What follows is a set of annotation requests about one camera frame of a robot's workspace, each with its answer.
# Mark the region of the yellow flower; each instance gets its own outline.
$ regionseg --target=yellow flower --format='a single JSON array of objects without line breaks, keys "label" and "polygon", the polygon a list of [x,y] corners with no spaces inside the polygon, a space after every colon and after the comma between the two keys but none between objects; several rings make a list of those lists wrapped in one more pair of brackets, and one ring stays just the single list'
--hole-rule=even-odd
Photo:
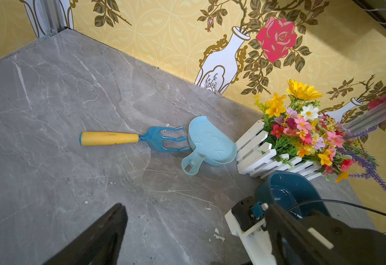
[{"label": "yellow flower", "polygon": [[300,158],[303,158],[305,155],[306,156],[309,156],[311,154],[310,150],[312,149],[311,146],[309,145],[305,145],[303,147],[301,147],[297,153],[297,155],[300,157]]},{"label": "yellow flower", "polygon": [[287,98],[286,95],[282,95],[281,97],[277,94],[277,93],[274,93],[274,99],[278,100],[278,101],[281,101],[281,100],[284,100]]},{"label": "yellow flower", "polygon": [[339,183],[343,179],[348,179],[349,177],[349,172],[342,172],[339,177],[337,177],[337,180],[335,181],[336,183]]},{"label": "yellow flower", "polygon": [[321,159],[321,166],[327,165],[331,166],[333,165],[333,162],[330,161],[329,155],[331,155],[331,151],[327,150],[324,153],[319,153],[318,157]]},{"label": "yellow flower", "polygon": [[286,92],[293,95],[293,97],[300,99],[300,100],[314,100],[316,98],[320,98],[323,96],[318,91],[314,91],[314,86],[308,86],[304,85],[302,82],[294,81],[293,79],[290,79],[287,81],[289,84],[289,89],[286,89]]},{"label": "yellow flower", "polygon": [[282,101],[278,101],[277,99],[271,99],[271,101],[267,101],[266,105],[269,109],[265,111],[266,114],[271,118],[272,116],[279,117],[280,113],[286,112],[286,108],[284,107],[284,103]]}]

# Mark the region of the white wooden slat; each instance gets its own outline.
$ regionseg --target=white wooden slat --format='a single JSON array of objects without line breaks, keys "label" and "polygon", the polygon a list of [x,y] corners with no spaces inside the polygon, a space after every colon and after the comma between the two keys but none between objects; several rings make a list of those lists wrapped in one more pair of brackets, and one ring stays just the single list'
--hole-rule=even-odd
[{"label": "white wooden slat", "polygon": [[241,160],[243,156],[247,155],[254,148],[258,147],[258,145],[262,143],[267,137],[268,132],[261,131],[258,135],[253,137],[245,146],[243,146],[240,150],[237,151],[236,160]]},{"label": "white wooden slat", "polygon": [[[300,158],[299,156],[295,156],[295,157],[293,157],[292,159],[290,159],[288,162],[289,162],[292,166],[294,166],[294,165],[296,165],[297,163],[299,163],[299,162],[301,162],[301,161],[302,161],[302,158]],[[265,174],[263,174],[263,175],[261,176],[261,178],[265,178],[266,176],[269,176],[272,172],[275,172],[275,171],[285,171],[285,170],[287,170],[287,169],[290,168],[290,164],[286,164],[286,165],[281,164],[281,165],[279,165],[278,167],[276,167],[276,168],[274,168],[274,169],[271,169],[270,171],[268,171],[268,172],[266,172]]]},{"label": "white wooden slat", "polygon": [[286,171],[291,173],[296,173],[303,170],[304,168],[310,167],[311,165],[312,165],[312,161],[306,161],[304,163],[297,164],[291,169],[287,169]]},{"label": "white wooden slat", "polygon": [[313,174],[307,175],[307,176],[306,176],[306,179],[307,179],[307,180],[311,180],[311,179],[314,179],[314,178],[319,177],[319,176],[321,176],[321,175],[322,175],[321,172],[315,172],[315,173],[313,173]]},{"label": "white wooden slat", "polygon": [[252,139],[255,135],[259,133],[264,129],[264,120],[259,119],[257,122],[255,122],[250,129],[245,132],[236,142],[237,145],[237,151],[239,151],[250,139]]},{"label": "white wooden slat", "polygon": [[312,166],[307,167],[298,173],[301,174],[302,176],[306,176],[306,175],[311,174],[312,172],[315,172],[316,170],[318,170],[320,168],[321,168],[321,164],[319,162],[314,161]]},{"label": "white wooden slat", "polygon": [[260,167],[261,165],[266,164],[267,162],[271,161],[271,158],[274,157],[277,154],[275,149],[270,149],[266,151],[262,156],[254,160],[252,163],[248,164],[242,172],[245,172],[245,174],[250,173],[255,170],[255,168]]}]

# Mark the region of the red flower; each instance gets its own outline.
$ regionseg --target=red flower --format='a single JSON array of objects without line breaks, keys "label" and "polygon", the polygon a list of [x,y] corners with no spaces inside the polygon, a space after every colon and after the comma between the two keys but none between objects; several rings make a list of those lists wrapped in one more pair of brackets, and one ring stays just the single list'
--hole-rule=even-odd
[{"label": "red flower", "polygon": [[273,124],[273,130],[271,131],[272,135],[275,135],[275,137],[280,137],[281,133],[283,132],[284,128],[283,126],[280,126],[278,124]]},{"label": "red flower", "polygon": [[270,17],[256,35],[256,40],[262,46],[264,56],[270,62],[275,62],[284,58],[289,53],[289,48],[293,47],[297,35],[294,32],[295,23],[286,21],[284,18],[276,19]]},{"label": "red flower", "polygon": [[346,171],[349,169],[350,166],[352,166],[353,160],[352,159],[346,159],[345,161],[342,162],[342,165],[340,166],[340,169],[342,171]]},{"label": "red flower", "polygon": [[386,94],[384,94],[381,97],[376,98],[373,101],[371,101],[370,103],[368,103],[367,104],[368,110],[374,109],[375,107],[377,107],[378,105],[380,105],[381,103],[384,103],[384,102],[386,102]]}]

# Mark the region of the pink rose print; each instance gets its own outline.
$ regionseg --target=pink rose print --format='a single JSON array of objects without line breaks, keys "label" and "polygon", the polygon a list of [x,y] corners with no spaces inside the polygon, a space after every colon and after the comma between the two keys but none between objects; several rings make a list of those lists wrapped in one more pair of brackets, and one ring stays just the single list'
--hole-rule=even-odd
[{"label": "pink rose print", "polygon": [[270,62],[275,62],[286,57],[289,48],[293,47],[296,42],[297,35],[294,29],[295,23],[286,21],[284,18],[270,17],[264,28],[256,35],[256,40],[262,46],[265,58]]}]

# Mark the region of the white vase print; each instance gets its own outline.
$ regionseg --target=white vase print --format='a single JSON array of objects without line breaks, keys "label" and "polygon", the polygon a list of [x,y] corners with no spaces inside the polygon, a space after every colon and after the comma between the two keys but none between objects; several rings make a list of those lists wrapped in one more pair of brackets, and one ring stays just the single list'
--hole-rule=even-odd
[{"label": "white vase print", "polygon": [[236,53],[244,41],[250,40],[249,34],[240,33],[238,27],[232,28],[233,34],[227,46],[211,53],[203,63],[196,77],[196,85],[209,91],[224,93],[238,71]]},{"label": "white vase print", "polygon": [[362,100],[359,98],[351,98],[351,101],[341,107],[340,109],[334,110],[332,112],[325,112],[325,114],[329,115],[331,118],[336,119],[338,122],[340,122],[343,118],[343,115],[348,112],[349,110],[361,106],[363,103]]}]

